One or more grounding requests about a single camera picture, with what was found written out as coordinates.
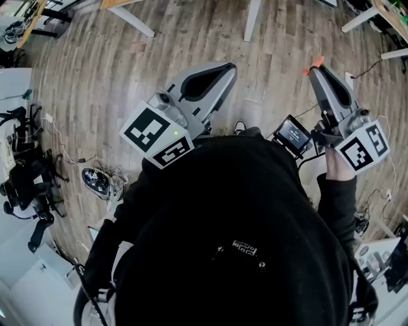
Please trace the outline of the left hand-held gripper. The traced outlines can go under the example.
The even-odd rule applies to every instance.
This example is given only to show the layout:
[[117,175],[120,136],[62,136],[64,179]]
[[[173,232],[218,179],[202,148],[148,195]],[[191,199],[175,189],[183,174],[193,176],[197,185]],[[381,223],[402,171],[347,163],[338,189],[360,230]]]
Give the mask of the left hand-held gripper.
[[189,67],[148,101],[139,102],[119,134],[144,159],[164,169],[212,135],[211,116],[236,80],[232,62]]

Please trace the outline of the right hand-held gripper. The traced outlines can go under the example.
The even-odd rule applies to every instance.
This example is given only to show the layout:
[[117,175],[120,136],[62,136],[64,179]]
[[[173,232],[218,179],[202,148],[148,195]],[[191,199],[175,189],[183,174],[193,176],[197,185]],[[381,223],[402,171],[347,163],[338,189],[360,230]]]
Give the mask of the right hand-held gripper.
[[385,159],[390,146],[379,121],[360,106],[346,81],[323,64],[309,69],[309,79],[321,110],[311,132],[315,144],[334,149],[355,174]]

